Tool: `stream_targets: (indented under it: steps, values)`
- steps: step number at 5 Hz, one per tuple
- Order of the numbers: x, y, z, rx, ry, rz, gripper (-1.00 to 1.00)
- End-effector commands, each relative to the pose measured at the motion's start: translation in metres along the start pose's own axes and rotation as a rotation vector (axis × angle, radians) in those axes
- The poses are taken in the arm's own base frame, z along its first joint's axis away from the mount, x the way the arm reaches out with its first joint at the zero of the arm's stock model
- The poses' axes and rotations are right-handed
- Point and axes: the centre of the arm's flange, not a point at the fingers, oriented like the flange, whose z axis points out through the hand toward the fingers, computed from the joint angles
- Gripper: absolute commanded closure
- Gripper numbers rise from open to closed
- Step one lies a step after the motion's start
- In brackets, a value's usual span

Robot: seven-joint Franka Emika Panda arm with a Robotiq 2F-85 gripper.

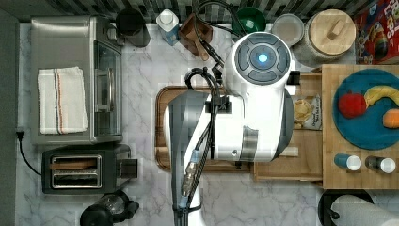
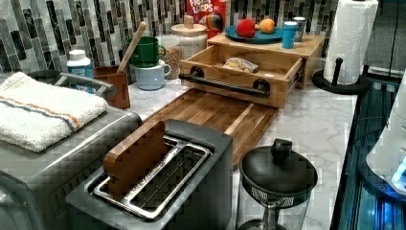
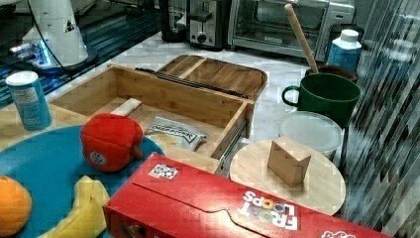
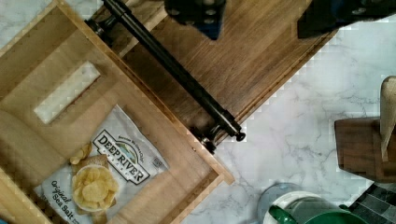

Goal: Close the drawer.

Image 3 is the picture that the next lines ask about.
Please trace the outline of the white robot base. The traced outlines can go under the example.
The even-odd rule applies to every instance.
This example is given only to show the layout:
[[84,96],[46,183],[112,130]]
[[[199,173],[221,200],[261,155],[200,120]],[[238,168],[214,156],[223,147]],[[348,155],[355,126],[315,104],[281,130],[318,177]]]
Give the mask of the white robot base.
[[33,28],[9,50],[42,71],[78,71],[97,59],[87,47],[74,17],[71,0],[27,0]]

